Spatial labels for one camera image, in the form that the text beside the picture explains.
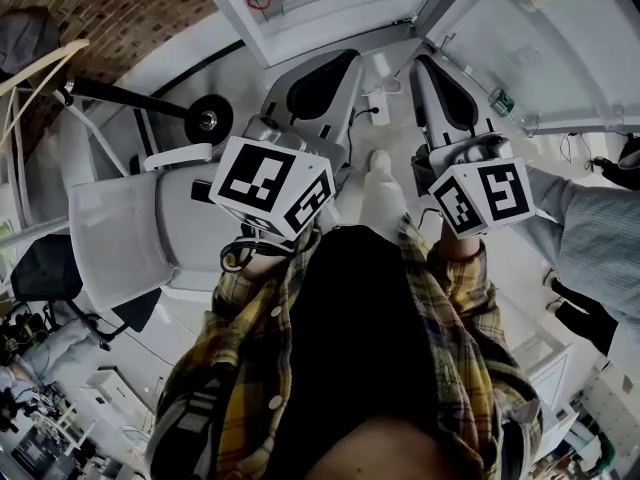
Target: yellow plaid shirt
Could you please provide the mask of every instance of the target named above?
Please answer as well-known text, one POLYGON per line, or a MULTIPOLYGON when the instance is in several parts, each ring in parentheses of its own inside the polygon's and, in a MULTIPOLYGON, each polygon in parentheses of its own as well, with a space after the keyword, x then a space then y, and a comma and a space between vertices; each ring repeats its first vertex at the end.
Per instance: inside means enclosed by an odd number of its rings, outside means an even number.
MULTIPOLYGON (((227 363, 237 373, 220 435, 218 479, 258 479, 266 471, 291 393, 289 311, 320 240, 319 230, 306 230, 298 254, 284 273, 281 270, 260 285, 239 274, 224 274, 213 294, 212 311, 205 314, 202 333, 167 381, 158 421, 189 389, 208 382, 214 364, 227 363), (272 317, 276 307, 281 312, 272 317), (282 397, 283 403, 273 410, 269 403, 275 396, 282 397)), ((430 250, 408 216, 399 230, 399 244, 415 308, 423 317, 430 343, 440 429, 475 478, 497 478, 500 434, 496 422, 501 416, 495 393, 502 392, 501 405, 506 401, 513 409, 536 394, 507 351, 495 288, 487 280, 484 246, 464 262, 441 260, 437 245, 430 250)), ((434 406, 425 406, 428 410, 434 406)), ((540 442, 539 420, 527 429, 533 457, 540 442)))

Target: caster wheel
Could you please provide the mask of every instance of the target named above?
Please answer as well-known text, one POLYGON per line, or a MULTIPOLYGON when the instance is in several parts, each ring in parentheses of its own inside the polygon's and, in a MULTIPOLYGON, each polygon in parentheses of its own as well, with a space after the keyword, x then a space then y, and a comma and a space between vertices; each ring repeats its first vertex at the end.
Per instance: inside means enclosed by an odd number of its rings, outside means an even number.
POLYGON ((231 132, 233 108, 217 94, 196 100, 187 111, 184 131, 193 144, 221 144, 231 132))

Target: shirt button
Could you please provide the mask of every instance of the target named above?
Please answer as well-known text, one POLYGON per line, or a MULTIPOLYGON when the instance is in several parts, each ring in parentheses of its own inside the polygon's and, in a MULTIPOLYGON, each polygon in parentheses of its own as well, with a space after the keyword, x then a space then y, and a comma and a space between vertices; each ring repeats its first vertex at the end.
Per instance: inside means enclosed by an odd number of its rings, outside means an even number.
POLYGON ((274 396, 271 400, 269 400, 269 409, 275 411, 278 407, 282 405, 283 399, 280 395, 274 396))

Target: black pole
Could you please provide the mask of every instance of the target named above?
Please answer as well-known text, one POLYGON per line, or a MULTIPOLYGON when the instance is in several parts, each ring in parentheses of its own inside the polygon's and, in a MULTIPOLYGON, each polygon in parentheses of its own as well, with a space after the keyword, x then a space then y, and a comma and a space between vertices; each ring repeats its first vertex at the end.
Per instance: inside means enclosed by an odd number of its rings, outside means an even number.
POLYGON ((94 100, 120 103, 121 105, 140 108, 150 112, 158 112, 180 119, 185 119, 188 112, 186 108, 174 105, 168 101, 162 101, 152 98, 151 96, 144 96, 137 92, 123 89, 122 87, 96 82, 80 76, 74 79, 71 94, 94 100))

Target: white shoe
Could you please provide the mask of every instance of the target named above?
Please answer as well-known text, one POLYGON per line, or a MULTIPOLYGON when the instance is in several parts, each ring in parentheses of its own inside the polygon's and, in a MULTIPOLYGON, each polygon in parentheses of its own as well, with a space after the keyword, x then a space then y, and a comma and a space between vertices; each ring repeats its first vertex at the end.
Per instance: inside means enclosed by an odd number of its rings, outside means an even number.
POLYGON ((546 286, 547 288, 551 288, 551 284, 558 279, 558 275, 556 274, 556 271, 551 269, 549 270, 549 272, 547 272, 547 275, 544 276, 544 280, 542 281, 542 284, 544 286, 546 286))
POLYGON ((560 297, 556 300, 554 300, 551 304, 547 304, 547 311, 553 315, 556 314, 556 311, 558 311, 558 309, 560 309, 560 306, 562 306, 562 304, 564 304, 565 298, 564 297, 560 297))
POLYGON ((376 149, 369 157, 369 171, 382 171, 391 174, 391 157, 383 149, 376 149))

